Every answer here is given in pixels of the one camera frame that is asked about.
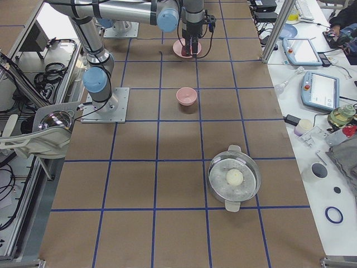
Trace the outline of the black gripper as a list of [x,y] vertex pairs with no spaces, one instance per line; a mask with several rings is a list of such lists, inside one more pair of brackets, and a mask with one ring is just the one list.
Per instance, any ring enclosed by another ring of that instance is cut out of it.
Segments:
[[185,39],[185,46],[192,48],[192,57],[196,58],[199,48],[198,39],[202,38],[202,22],[191,23],[183,22],[182,23],[182,37]]

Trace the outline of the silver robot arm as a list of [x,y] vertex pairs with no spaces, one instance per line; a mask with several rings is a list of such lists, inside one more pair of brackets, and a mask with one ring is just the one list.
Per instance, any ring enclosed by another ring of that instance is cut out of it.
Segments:
[[185,55],[197,57],[198,40],[204,24],[203,1],[92,1],[92,17],[158,26],[163,32],[172,32],[182,21]]
[[114,58],[104,47],[94,18],[102,18],[100,8],[106,1],[47,1],[68,16],[87,53],[90,68],[83,75],[83,85],[91,96],[94,112],[104,113],[115,105],[112,100],[111,74]]

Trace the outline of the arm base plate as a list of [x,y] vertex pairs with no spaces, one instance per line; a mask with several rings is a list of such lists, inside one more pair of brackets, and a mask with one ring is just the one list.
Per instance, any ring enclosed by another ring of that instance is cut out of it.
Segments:
[[91,104],[84,106],[81,123],[125,123],[129,92],[129,88],[114,88],[111,99],[101,109],[99,103],[92,103],[92,98],[88,94],[86,102]]
[[139,23],[129,21],[115,21],[112,27],[104,31],[105,39],[130,39],[137,38]]

